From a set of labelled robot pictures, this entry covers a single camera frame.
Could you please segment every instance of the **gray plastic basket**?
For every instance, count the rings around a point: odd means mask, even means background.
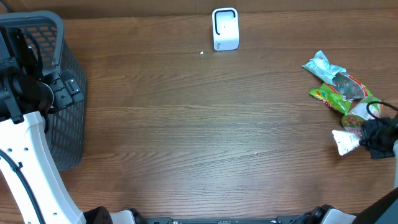
[[[0,26],[30,32],[40,47],[43,74],[58,72],[62,75],[66,71],[73,74],[86,96],[86,76],[63,39],[63,22],[58,15],[49,11],[1,14]],[[37,53],[29,39],[27,43]],[[49,115],[46,138],[58,170],[67,170],[79,164],[83,155],[84,124],[85,100]]]

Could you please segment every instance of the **brown wall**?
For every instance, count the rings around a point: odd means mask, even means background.
[[[398,7],[398,0],[3,0],[14,11],[50,10],[64,19],[210,14],[217,7],[238,12]]]

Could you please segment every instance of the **red and green package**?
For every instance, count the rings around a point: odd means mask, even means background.
[[[365,86],[363,86],[363,88],[365,96],[372,96]],[[352,99],[347,100],[346,97],[338,93],[333,86],[326,83],[322,83],[319,88],[311,90],[310,95],[322,101],[328,107],[340,111],[343,114],[348,113],[353,103]]]

